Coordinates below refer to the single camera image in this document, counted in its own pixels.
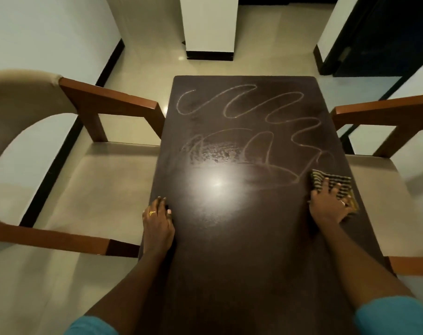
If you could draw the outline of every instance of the table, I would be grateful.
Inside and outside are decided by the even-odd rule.
[[[308,212],[313,168],[351,175],[315,78],[175,77],[151,193],[175,250],[136,334],[356,334]],[[383,262],[354,193],[344,229]]]

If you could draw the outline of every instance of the beige upholstered backrest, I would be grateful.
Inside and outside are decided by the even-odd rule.
[[[60,75],[0,70],[0,156],[24,129],[49,116],[75,113],[59,87]]]

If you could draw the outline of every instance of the striped cloth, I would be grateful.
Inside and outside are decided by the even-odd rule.
[[[359,205],[354,198],[353,189],[351,187],[351,178],[349,176],[328,174],[317,169],[312,169],[311,179],[314,189],[317,189],[319,192],[322,190],[322,182],[325,177],[329,178],[329,190],[331,190],[337,183],[342,185],[337,193],[337,199],[341,200],[345,196],[350,195],[351,197],[348,199],[348,205],[354,208],[354,212],[351,214],[358,212]]]

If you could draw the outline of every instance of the chair seat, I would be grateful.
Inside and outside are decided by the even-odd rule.
[[[347,155],[384,256],[423,256],[423,222],[389,158]]]
[[[159,146],[89,144],[43,229],[140,244]]]

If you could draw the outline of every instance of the sleeve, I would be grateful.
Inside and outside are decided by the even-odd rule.
[[[118,332],[104,322],[102,319],[95,316],[81,316],[64,335],[119,335]]]
[[[423,335],[423,304],[415,298],[380,298],[360,307],[354,323],[362,335]]]

